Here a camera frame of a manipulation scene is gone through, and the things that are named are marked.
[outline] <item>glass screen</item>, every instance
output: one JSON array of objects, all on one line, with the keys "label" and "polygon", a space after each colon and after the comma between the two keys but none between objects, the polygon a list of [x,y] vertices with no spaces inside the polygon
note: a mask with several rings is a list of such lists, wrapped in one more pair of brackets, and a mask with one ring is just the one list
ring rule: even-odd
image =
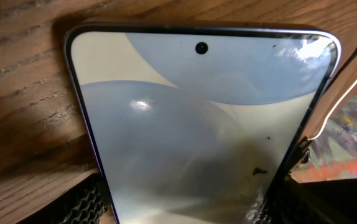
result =
[{"label": "glass screen", "polygon": [[73,69],[119,222],[252,223],[335,42],[85,32]]}]

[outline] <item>wood grain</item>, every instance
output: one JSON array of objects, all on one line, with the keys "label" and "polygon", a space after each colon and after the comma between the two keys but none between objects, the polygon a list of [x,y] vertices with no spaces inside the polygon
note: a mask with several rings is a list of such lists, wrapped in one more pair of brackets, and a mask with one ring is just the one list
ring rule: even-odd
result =
[{"label": "wood grain", "polygon": [[115,218],[111,211],[108,209],[100,218],[100,224],[115,224]]},{"label": "wood grain", "polygon": [[308,24],[335,34],[344,60],[357,39],[357,0],[0,0],[0,223],[92,172],[61,53],[66,29],[91,17]]}]

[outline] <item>wooden surface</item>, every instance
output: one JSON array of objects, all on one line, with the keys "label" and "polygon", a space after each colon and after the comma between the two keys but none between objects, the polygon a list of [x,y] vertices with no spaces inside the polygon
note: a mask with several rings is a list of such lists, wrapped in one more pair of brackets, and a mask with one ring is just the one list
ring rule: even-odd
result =
[{"label": "wooden surface", "polygon": [[[343,46],[343,59],[341,64],[345,62],[352,52],[349,51],[352,47],[355,48],[357,45],[357,39],[349,41],[348,44]],[[336,79],[334,84],[327,90],[327,92],[321,97],[315,111],[310,118],[307,127],[303,132],[303,136],[311,137],[322,127],[323,119],[327,116],[330,108],[340,99],[340,97],[345,93],[347,89],[355,82],[357,79],[357,57],[348,65],[345,71],[343,71],[340,76]],[[346,97],[340,102],[336,107],[336,111],[342,108],[346,102],[353,96],[357,95],[357,85],[346,95]]]},{"label": "wooden surface", "polygon": [[108,209],[100,218],[100,224],[115,224],[114,215],[111,209]]},{"label": "wooden surface", "polygon": [[357,0],[0,0],[0,223],[15,223],[94,172],[61,53],[91,17],[309,24],[357,40]]}]

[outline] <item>blue curved shape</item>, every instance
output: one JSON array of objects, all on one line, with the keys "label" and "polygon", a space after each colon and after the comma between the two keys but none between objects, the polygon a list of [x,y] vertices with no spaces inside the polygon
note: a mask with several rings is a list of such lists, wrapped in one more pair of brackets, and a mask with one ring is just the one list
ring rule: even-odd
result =
[{"label": "blue curved shape", "polygon": [[[243,128],[198,96],[139,81],[90,83],[81,93],[121,222],[152,208],[142,196],[160,209],[183,206],[172,198],[241,200],[244,175],[255,162],[270,164],[249,142],[233,142]],[[247,191],[257,197],[258,189]]]},{"label": "blue curved shape", "polygon": [[[277,103],[316,91],[331,63],[329,39],[126,33],[160,75],[180,89],[234,105]],[[199,55],[195,46],[208,44]]]}]

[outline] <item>white cable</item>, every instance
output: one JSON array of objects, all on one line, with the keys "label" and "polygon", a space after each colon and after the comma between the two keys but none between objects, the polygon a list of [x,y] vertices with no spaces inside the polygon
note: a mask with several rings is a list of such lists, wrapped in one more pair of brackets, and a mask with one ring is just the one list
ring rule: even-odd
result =
[{"label": "white cable", "polygon": [[345,93],[340,97],[340,99],[335,103],[335,105],[333,105],[332,109],[329,111],[329,113],[327,114],[327,116],[325,117],[325,119],[323,120],[322,126],[320,128],[320,130],[318,131],[318,133],[312,137],[310,137],[308,140],[314,140],[316,138],[319,137],[319,135],[321,135],[323,129],[325,128],[325,125],[327,125],[327,122],[329,120],[329,117],[332,115],[332,113],[334,112],[334,110],[336,109],[336,107],[339,105],[339,103],[343,100],[343,98],[354,88],[354,86],[357,85],[357,79],[354,81],[353,84],[351,84],[351,86],[345,91]]}]

